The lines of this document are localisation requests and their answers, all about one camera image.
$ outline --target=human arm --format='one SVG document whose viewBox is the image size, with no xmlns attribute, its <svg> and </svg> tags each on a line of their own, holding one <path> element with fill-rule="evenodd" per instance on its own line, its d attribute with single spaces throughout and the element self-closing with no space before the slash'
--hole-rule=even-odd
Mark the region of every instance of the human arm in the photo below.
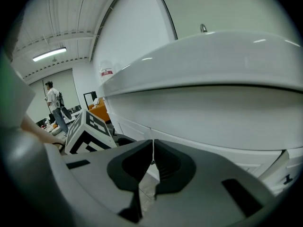
<svg viewBox="0 0 303 227">
<path fill-rule="evenodd" d="M 36 135 L 43 143 L 61 143 L 64 144 L 64 142 L 58 138 L 56 138 L 55 136 L 53 136 L 52 134 L 50 134 L 49 132 L 41 129 L 38 125 L 36 125 L 31 119 L 30 117 L 26 114 L 22 124 L 21 124 L 21 129 L 23 129 L 24 131 L 33 133 L 34 135 Z"/>
<path fill-rule="evenodd" d="M 48 92 L 46 98 L 47 106 L 50 106 L 52 103 L 52 94 L 53 92 Z"/>
</svg>

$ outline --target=red label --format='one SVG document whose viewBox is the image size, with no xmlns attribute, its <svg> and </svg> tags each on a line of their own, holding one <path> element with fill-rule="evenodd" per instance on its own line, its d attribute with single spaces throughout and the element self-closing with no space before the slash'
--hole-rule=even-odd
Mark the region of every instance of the red label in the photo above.
<svg viewBox="0 0 303 227">
<path fill-rule="evenodd" d="M 105 72 L 101 73 L 101 76 L 105 76 L 105 75 L 108 75 L 108 74 L 113 74 L 113 72 L 111 70 L 105 71 Z"/>
</svg>

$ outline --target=blue jeans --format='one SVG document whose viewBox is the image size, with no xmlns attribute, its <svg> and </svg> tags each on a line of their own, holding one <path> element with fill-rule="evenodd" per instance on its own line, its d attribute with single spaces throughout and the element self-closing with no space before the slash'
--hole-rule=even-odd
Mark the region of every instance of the blue jeans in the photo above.
<svg viewBox="0 0 303 227">
<path fill-rule="evenodd" d="M 53 116 L 55 117 L 56 123 L 67 134 L 68 133 L 68 128 L 67 128 L 66 123 L 64 122 L 64 119 L 63 119 L 63 116 L 62 116 L 60 108 L 56 108 L 53 111 Z"/>
</svg>

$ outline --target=floor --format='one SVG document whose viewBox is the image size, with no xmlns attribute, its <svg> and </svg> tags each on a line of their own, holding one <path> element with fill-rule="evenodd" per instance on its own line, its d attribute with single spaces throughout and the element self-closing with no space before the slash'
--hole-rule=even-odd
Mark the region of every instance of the floor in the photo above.
<svg viewBox="0 0 303 227">
<path fill-rule="evenodd" d="M 64 137 L 65 133 L 64 131 L 61 131 L 59 134 L 55 135 L 56 138 L 63 140 L 66 139 L 66 137 Z"/>
<path fill-rule="evenodd" d="M 139 183 L 139 196 L 143 216 L 154 203 L 155 189 L 158 183 L 159 181 L 148 173 L 145 174 L 142 181 Z"/>
</svg>

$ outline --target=metal hook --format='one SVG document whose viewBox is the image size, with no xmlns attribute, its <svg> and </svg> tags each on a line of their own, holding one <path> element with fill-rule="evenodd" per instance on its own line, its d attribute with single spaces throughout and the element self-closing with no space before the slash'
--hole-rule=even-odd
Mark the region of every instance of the metal hook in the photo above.
<svg viewBox="0 0 303 227">
<path fill-rule="evenodd" d="M 201 33 L 207 32 L 207 29 L 204 24 L 200 25 L 200 30 L 201 30 Z"/>
</svg>

